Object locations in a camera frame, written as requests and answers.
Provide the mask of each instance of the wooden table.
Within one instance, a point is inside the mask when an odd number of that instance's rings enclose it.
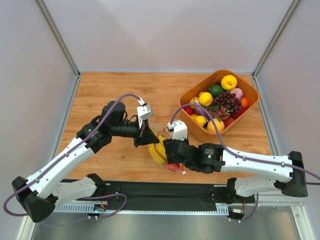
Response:
[[[154,113],[149,122],[166,126],[178,108],[180,96],[208,75],[203,73],[85,72],[76,93],[60,151],[70,143],[85,124],[101,114],[108,102],[116,100],[125,93],[142,97],[152,106]],[[241,76],[252,84],[250,75]],[[138,102],[134,98],[127,97],[122,102],[126,105],[128,116],[137,113]],[[188,136],[191,144],[195,146],[201,144],[192,133],[189,132]],[[258,105],[228,131],[223,139],[227,146],[240,151],[271,154]],[[250,176],[239,172],[204,174],[188,169],[183,176],[155,162],[147,146],[135,148],[132,138],[121,137],[113,137],[112,143],[81,163],[67,177],[82,179],[91,173],[98,174],[104,180],[216,184],[224,184],[232,177]]]

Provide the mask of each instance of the orange plastic bowl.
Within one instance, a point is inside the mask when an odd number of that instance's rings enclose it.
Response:
[[[228,127],[220,132],[221,135],[229,131],[233,126],[235,126],[241,119],[247,114],[250,109],[252,109],[260,100],[260,94],[257,89],[255,89],[250,84],[246,83],[241,77],[235,74],[233,71],[220,69],[212,73],[202,82],[198,83],[196,86],[191,88],[185,94],[183,94],[179,101],[179,107],[184,104],[188,104],[190,100],[194,97],[198,97],[200,92],[208,91],[208,88],[213,84],[221,82],[222,78],[226,75],[233,75],[237,79],[237,86],[242,89],[244,97],[248,100],[248,108],[246,111],[234,120]],[[180,119],[187,125],[188,129],[203,143],[208,143],[215,141],[217,139],[217,134],[215,132],[210,132],[203,127],[201,127],[186,111],[180,111]]]

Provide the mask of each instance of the robotic arm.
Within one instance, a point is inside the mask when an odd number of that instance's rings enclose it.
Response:
[[[68,154],[70,149],[86,139],[97,127],[114,104],[114,101],[109,102],[103,108],[101,115],[96,116],[90,123],[86,124],[71,143],[51,162],[28,176],[27,179],[18,176],[12,182],[14,191],[17,191],[36,180],[35,184],[24,189],[16,196],[18,202],[35,223],[46,219],[58,206],[83,197],[103,196],[107,192],[105,182],[94,173],[72,183],[60,184],[60,182],[77,165],[108,145],[113,136],[133,138],[133,144],[136,147],[159,143],[159,139],[149,128],[148,119],[153,116],[152,109],[142,99],[139,103],[141,106],[137,107],[137,115],[132,116],[136,119],[130,121],[126,119],[126,106],[119,102],[98,131],[71,154]],[[163,141],[168,164],[184,164],[192,171],[205,174],[232,171],[257,175],[250,178],[230,178],[226,188],[228,196],[248,197],[252,194],[274,190],[281,190],[284,195],[292,197],[307,197],[308,195],[303,172],[290,167],[239,159],[224,150],[219,144],[205,143],[198,147],[189,145],[187,126],[180,120],[172,124],[168,123],[167,128],[173,132],[172,139]],[[278,161],[303,167],[302,156],[299,152],[292,151],[288,156],[267,156],[229,149],[247,157],[251,156],[256,159]],[[66,157],[38,179],[41,173],[50,168],[57,159],[65,154]],[[227,204],[231,203],[229,198],[225,198],[223,201]]]
[[[96,128],[113,104],[114,101],[109,102],[103,108],[101,115],[83,126],[71,143],[46,166],[26,179],[18,176],[12,182],[14,191],[17,191],[36,180],[35,184],[20,192],[16,197],[35,223],[46,219],[58,206],[83,197],[103,196],[107,192],[105,182],[96,174],[89,174],[84,179],[72,183],[60,184],[60,182],[76,166],[108,145],[113,136],[133,138],[135,147],[159,143],[159,139],[149,128],[148,118],[153,116],[150,105],[141,100],[141,106],[137,107],[137,115],[132,116],[136,117],[135,121],[130,121],[126,119],[126,106],[119,102],[98,131],[71,154],[68,154],[70,149],[83,141]],[[54,165],[44,177],[38,179],[44,170],[47,170],[65,154],[66,157]]]
[[[205,143],[198,147],[189,145],[187,126],[180,120],[168,123],[167,128],[173,132],[172,139],[163,141],[168,164],[184,164],[190,170],[205,174],[244,172],[256,175],[249,178],[230,178],[227,182],[227,191],[230,195],[249,197],[257,193],[280,190],[282,194],[290,197],[308,196],[305,173],[285,166],[290,164],[303,168],[300,152],[292,151],[284,156],[268,156],[228,148],[231,152],[244,156],[241,159],[230,154],[219,144]],[[249,161],[245,160],[245,157],[279,162],[281,165]]]

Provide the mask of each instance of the green lime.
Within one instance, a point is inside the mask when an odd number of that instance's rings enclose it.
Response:
[[[217,97],[219,94],[223,94],[224,91],[225,90],[222,88],[222,86],[220,86],[218,84],[212,85],[208,89],[208,92],[211,93],[211,95],[214,97]]]

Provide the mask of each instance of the white wall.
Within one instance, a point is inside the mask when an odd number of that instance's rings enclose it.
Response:
[[[2,204],[17,176],[52,154],[75,76],[33,0],[0,2],[0,239],[16,239],[22,218]],[[9,208],[22,213],[16,199]]]
[[[258,82],[282,154],[302,152],[306,169],[320,175],[320,1],[304,0],[279,39]],[[317,182],[313,177],[307,180]],[[320,187],[309,186],[306,209],[320,239]]]
[[[81,71],[252,72],[292,0],[45,0]]]

